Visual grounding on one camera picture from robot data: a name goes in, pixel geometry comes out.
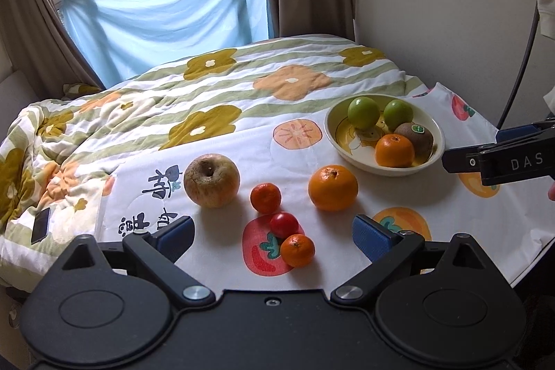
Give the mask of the person's right hand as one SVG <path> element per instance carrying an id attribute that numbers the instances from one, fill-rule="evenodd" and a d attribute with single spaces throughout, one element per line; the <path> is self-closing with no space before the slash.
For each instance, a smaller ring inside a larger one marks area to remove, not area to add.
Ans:
<path id="1" fill-rule="evenodd" d="M 547 192 L 547 196 L 549 200 L 555 201 L 555 183 L 553 183 L 552 186 L 549 188 L 549 191 Z"/>

